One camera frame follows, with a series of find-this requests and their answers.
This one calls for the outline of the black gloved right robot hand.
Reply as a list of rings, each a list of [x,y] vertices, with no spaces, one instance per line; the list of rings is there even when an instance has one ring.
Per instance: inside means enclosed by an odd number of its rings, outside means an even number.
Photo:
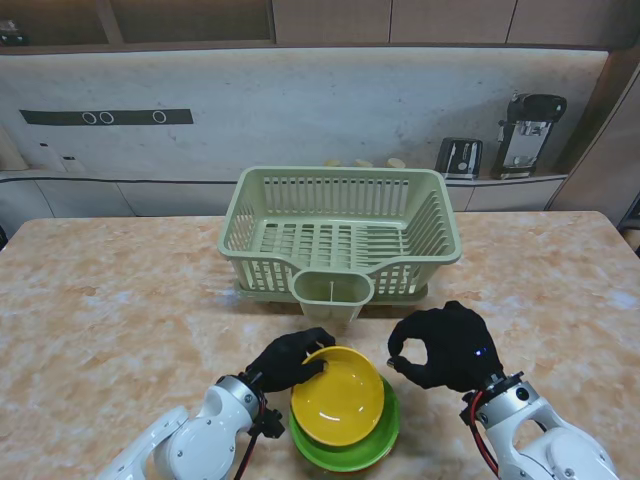
[[[402,355],[408,339],[424,343],[424,364],[412,363]],[[505,377],[484,319],[457,301],[415,311],[398,322],[389,337],[388,351],[393,369],[423,389],[445,386],[467,393]]]

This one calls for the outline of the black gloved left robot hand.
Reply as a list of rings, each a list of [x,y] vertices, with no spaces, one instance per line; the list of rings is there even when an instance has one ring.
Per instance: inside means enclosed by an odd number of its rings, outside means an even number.
[[[306,362],[306,359],[322,348],[335,345],[335,338],[322,327],[285,334],[273,340],[244,374],[263,393],[284,391],[323,372],[324,360]]]

